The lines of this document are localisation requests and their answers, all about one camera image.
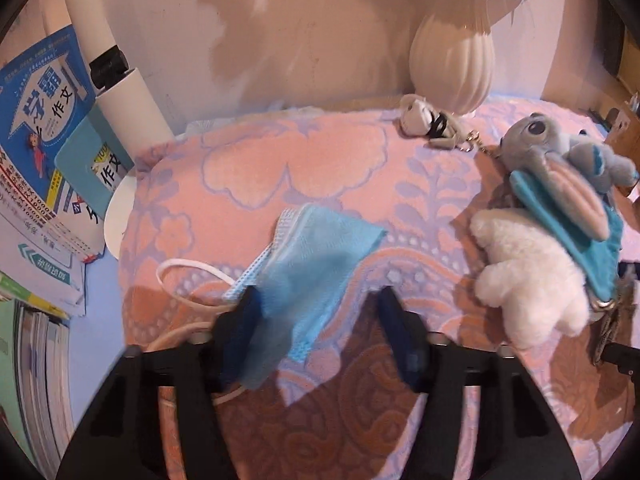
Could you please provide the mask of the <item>pink patterned tablecloth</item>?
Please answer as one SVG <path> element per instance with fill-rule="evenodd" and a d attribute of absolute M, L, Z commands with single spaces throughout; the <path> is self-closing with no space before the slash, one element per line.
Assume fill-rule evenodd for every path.
<path fill-rule="evenodd" d="M 256 119 L 153 148 L 138 162 L 134 212 L 120 251 L 125 333 L 168 348 L 214 317 L 224 285 L 171 258 L 212 264 L 237 281 L 278 220 L 300 212 L 304 238 L 284 280 L 313 306 L 314 341 L 277 364 L 254 391 L 217 408 L 240 479 L 395 478 L 420 408 L 393 367 L 364 302 L 392 285 L 428 322 L 486 347 L 499 317 L 472 294 L 480 250 L 466 226 L 500 188 L 486 156 L 403 139 L 379 110 Z"/>

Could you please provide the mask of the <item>white desk lamp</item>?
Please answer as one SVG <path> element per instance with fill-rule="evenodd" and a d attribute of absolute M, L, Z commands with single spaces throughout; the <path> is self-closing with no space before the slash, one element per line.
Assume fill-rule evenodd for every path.
<path fill-rule="evenodd" d="M 103 250 L 119 256 L 134 206 L 136 159 L 174 138 L 140 72 L 113 36 L 102 0 L 65 0 L 96 99 L 55 165 L 98 215 Z"/>

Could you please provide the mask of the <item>stack of books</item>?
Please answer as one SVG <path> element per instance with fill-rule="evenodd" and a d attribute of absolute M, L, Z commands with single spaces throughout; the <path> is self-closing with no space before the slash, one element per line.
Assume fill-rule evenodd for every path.
<path fill-rule="evenodd" d="M 85 313 L 82 264 L 29 242 L 1 244 L 1 425 L 47 479 L 75 428 L 70 320 Z"/>

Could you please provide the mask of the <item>blue surgical face mask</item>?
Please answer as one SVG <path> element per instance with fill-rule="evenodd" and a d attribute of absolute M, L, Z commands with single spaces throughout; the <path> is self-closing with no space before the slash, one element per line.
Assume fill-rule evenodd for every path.
<path fill-rule="evenodd" d="M 179 304 L 213 313 L 213 326 L 231 338 L 224 344 L 216 404 L 257 389 L 285 358 L 304 362 L 358 266 L 385 235 L 377 224 L 306 204 L 282 211 L 270 244 L 238 278 L 196 260 L 160 263 L 157 283 L 183 268 L 200 270 L 227 286 L 218 304 L 168 294 Z"/>

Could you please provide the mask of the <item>grey plush elephant toy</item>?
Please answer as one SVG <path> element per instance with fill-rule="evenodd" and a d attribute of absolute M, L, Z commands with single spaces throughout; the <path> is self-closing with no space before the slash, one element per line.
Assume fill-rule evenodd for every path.
<path fill-rule="evenodd" d="M 555 206 L 590 240 L 611 234 L 604 198 L 614 186 L 629 188 L 639 175 L 634 162 L 585 134 L 574 136 L 544 114 L 533 113 L 509 128 L 500 159 L 512 172 L 535 177 Z"/>

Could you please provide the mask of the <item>white plush bear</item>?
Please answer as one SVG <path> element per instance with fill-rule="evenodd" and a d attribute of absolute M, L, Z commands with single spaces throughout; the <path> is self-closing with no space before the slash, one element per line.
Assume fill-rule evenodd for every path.
<path fill-rule="evenodd" d="M 590 318 L 585 273 L 528 211 L 477 211 L 470 232 L 487 256 L 475 296 L 502 311 L 514 347 L 540 346 L 553 332 L 580 335 Z"/>

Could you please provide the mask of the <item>teal cloth pouch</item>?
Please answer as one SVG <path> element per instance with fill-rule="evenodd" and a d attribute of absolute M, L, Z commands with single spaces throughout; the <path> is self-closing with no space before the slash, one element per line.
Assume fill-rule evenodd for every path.
<path fill-rule="evenodd" d="M 514 170 L 509 180 L 515 196 L 585 273 L 587 285 L 594 296 L 601 301 L 612 300 L 624 229 L 618 212 L 608 204 L 604 205 L 610 236 L 599 242 L 582 232 L 564 214 L 535 176 L 527 171 Z"/>

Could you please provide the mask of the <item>white keychain charm with strap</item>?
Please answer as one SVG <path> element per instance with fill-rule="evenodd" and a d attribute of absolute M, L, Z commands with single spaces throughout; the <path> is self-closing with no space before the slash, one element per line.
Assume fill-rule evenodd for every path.
<path fill-rule="evenodd" d="M 457 116 L 434 107 L 423 96 L 405 94 L 399 101 L 399 129 L 407 138 L 420 138 L 434 150 L 470 152 L 480 145 L 480 134 Z"/>

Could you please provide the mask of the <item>white ribbed vase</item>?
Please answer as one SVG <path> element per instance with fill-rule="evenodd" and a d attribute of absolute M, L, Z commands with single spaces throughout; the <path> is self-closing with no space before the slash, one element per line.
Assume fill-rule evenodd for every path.
<path fill-rule="evenodd" d="M 414 35 L 409 52 L 413 88 L 441 110 L 469 114 L 488 96 L 495 47 L 487 1 L 436 0 Z"/>

